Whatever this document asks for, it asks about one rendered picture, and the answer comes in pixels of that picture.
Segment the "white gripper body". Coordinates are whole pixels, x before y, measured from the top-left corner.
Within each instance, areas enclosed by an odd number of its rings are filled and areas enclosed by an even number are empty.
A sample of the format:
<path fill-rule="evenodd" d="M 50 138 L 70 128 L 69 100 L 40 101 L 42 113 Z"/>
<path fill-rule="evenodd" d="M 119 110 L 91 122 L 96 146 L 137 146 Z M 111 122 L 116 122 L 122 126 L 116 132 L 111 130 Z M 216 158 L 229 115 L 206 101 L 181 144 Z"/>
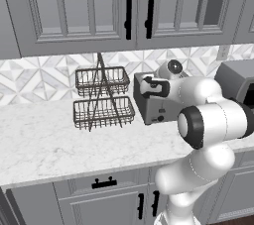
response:
<path fill-rule="evenodd" d="M 145 80 L 143 80 L 143 81 L 140 83 L 140 93 L 141 93 L 143 96 L 147 96 L 148 91 L 149 91 L 149 87 L 150 87 L 150 84 L 149 84 L 148 82 L 146 82 Z"/>

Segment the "grey toaster oven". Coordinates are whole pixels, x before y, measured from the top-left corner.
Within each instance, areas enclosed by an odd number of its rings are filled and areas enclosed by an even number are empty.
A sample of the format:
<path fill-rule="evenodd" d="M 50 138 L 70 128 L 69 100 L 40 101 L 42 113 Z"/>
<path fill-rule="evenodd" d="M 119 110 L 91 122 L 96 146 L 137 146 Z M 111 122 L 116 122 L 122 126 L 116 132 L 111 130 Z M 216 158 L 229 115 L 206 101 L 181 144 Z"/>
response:
<path fill-rule="evenodd" d="M 224 61 L 214 79 L 225 98 L 234 98 L 254 111 L 254 59 Z"/>

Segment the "grey drawer front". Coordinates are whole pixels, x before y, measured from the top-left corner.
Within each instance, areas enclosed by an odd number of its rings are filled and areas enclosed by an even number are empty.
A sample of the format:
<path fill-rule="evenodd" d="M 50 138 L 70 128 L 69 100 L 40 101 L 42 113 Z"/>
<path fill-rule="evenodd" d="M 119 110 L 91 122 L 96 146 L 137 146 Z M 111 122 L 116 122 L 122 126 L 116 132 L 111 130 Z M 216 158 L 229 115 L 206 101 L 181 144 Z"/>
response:
<path fill-rule="evenodd" d="M 57 197 L 67 198 L 71 196 L 78 196 L 91 192 L 98 192 L 107 189 L 123 188 L 127 186 L 134 186 L 146 184 L 148 182 L 149 169 L 130 169 L 123 171 L 116 171 L 112 173 L 105 173 L 100 175 L 79 177 L 57 181 L 54 183 Z M 117 180 L 114 186 L 92 189 L 91 185 L 94 180 L 98 178 L 100 181 L 107 180 L 110 176 Z"/>

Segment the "grey base cupboard door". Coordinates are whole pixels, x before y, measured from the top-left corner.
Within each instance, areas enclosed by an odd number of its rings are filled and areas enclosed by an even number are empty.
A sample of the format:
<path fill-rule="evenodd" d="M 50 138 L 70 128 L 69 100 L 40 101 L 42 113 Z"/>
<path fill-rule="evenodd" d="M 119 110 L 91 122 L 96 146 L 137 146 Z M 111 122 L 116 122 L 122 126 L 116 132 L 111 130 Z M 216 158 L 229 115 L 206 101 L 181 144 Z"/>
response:
<path fill-rule="evenodd" d="M 153 194 L 154 190 L 158 190 L 157 186 L 154 183 L 150 183 L 149 184 L 149 191 L 148 191 L 146 225 L 154 225 L 155 219 L 161 212 L 163 212 L 165 210 L 166 204 L 167 204 L 168 196 L 160 193 L 157 215 L 156 215 L 156 217 L 153 217 L 153 215 L 152 215 L 153 209 L 152 209 L 151 205 L 154 202 L 154 194 Z"/>
<path fill-rule="evenodd" d="M 98 194 L 60 201 L 64 225 L 142 225 L 138 219 L 139 192 Z"/>

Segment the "grey base cupboard run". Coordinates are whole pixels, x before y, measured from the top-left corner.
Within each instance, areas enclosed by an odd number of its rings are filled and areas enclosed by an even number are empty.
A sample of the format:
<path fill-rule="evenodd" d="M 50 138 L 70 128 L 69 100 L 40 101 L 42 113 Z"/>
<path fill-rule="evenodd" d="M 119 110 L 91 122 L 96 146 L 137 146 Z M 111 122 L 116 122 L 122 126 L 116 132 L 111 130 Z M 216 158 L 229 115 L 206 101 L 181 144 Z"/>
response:
<path fill-rule="evenodd" d="M 254 214 L 254 151 L 238 153 L 236 165 L 210 189 L 200 214 L 202 225 Z"/>

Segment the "grey plain base panel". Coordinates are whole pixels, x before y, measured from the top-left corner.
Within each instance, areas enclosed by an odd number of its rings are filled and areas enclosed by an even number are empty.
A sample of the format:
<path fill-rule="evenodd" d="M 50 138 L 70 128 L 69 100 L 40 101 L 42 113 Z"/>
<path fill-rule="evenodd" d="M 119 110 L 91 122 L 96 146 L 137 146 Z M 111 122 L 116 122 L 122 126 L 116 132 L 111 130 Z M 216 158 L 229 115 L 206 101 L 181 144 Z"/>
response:
<path fill-rule="evenodd" d="M 6 196 L 20 225 L 64 225 L 51 183 L 10 188 Z"/>

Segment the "grey wall socket plate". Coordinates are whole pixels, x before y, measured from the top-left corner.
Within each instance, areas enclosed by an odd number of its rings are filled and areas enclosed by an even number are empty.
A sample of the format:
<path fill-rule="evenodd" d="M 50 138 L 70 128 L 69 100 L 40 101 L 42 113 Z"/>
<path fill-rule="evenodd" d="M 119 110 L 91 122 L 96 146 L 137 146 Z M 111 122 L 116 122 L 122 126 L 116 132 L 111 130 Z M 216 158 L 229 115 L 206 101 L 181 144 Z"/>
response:
<path fill-rule="evenodd" d="M 227 56 L 230 50 L 230 45 L 220 46 L 217 53 L 218 60 L 227 60 Z"/>

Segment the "grey wall cupboard door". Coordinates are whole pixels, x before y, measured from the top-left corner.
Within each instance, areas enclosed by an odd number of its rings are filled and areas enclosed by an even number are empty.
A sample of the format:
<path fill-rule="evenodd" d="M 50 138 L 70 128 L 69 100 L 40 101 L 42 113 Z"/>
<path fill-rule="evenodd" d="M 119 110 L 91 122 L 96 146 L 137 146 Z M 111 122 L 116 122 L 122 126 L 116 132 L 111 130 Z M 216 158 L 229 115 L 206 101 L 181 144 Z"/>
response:
<path fill-rule="evenodd" d="M 132 35 L 126 40 L 126 0 L 7 0 L 22 56 L 132 51 L 136 46 L 137 0 Z"/>
<path fill-rule="evenodd" d="M 140 50 L 230 45 L 243 0 L 155 0 L 152 38 L 146 38 L 148 0 L 138 0 Z"/>
<path fill-rule="evenodd" d="M 243 0 L 233 44 L 254 44 L 254 0 Z"/>

